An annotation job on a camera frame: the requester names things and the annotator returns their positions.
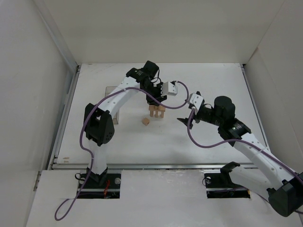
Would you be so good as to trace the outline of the small wood cube block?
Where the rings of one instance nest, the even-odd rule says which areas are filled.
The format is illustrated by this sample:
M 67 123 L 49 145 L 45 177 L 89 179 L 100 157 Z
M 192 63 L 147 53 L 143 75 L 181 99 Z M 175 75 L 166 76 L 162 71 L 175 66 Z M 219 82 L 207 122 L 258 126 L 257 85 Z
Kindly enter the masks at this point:
M 143 123 L 145 126 L 147 126 L 147 125 L 149 125 L 149 123 L 150 123 L 150 119 L 148 119 L 148 118 L 143 118 L 143 119 L 142 119 L 142 123 Z

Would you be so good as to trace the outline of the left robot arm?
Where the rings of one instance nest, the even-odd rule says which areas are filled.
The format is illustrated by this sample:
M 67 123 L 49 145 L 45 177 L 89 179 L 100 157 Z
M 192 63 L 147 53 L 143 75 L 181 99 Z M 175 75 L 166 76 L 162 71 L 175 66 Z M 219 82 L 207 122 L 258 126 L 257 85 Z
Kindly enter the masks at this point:
M 122 82 L 110 93 L 111 97 L 102 102 L 92 113 L 85 127 L 85 135 L 89 140 L 89 148 L 94 154 L 94 164 L 90 171 L 89 182 L 96 186 L 102 186 L 107 177 L 106 146 L 113 137 L 115 129 L 113 117 L 119 109 L 135 94 L 138 89 L 142 89 L 151 95 L 146 101 L 149 105 L 158 106 L 159 103 L 167 99 L 161 94 L 162 82 L 155 84 L 152 80 L 160 72 L 159 67 L 147 61 L 140 68 L 132 68 L 127 73 Z

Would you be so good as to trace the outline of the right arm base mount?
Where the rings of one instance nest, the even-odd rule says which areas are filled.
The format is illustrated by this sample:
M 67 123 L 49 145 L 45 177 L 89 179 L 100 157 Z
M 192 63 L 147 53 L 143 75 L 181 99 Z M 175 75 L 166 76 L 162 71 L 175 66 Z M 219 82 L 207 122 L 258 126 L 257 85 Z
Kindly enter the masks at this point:
M 245 187 L 229 182 L 221 173 L 205 173 L 203 184 L 208 199 L 250 199 L 250 192 Z

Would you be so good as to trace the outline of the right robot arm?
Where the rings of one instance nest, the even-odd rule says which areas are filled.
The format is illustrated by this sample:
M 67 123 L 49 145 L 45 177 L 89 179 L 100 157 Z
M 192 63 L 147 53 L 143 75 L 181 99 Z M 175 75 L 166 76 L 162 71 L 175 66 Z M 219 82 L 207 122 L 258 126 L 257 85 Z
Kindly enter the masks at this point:
M 276 158 L 250 128 L 235 117 L 235 105 L 230 98 L 218 96 L 213 107 L 208 108 L 200 94 L 192 93 L 188 104 L 189 117 L 179 119 L 187 126 L 188 134 L 193 121 L 217 126 L 223 140 L 216 145 L 229 143 L 261 171 L 261 174 L 250 173 L 239 163 L 230 162 L 220 169 L 227 186 L 240 185 L 253 191 L 283 217 L 298 212 L 303 205 L 303 175 Z

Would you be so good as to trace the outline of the long wood block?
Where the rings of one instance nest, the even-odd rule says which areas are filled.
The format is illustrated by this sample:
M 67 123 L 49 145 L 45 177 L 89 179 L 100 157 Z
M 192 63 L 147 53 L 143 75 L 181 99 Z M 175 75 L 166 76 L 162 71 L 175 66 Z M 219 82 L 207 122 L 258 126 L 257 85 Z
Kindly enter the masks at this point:
M 155 106 L 155 105 L 150 105 L 149 106 L 149 111 L 159 111 L 159 112 L 164 112 L 164 111 L 166 111 L 166 108 L 165 107 L 163 107 L 163 106 L 161 106 L 161 105 L 159 105 L 159 106 Z

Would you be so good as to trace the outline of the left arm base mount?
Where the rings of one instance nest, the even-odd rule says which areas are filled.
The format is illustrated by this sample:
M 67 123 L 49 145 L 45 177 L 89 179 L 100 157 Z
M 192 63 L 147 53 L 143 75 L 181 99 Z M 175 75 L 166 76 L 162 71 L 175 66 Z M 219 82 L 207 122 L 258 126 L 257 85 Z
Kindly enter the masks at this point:
M 119 199 L 121 174 L 107 173 L 105 179 L 101 179 L 100 183 L 95 182 L 91 177 L 86 181 L 82 190 L 86 174 L 75 174 L 78 180 L 78 188 L 76 194 L 80 191 L 78 199 Z

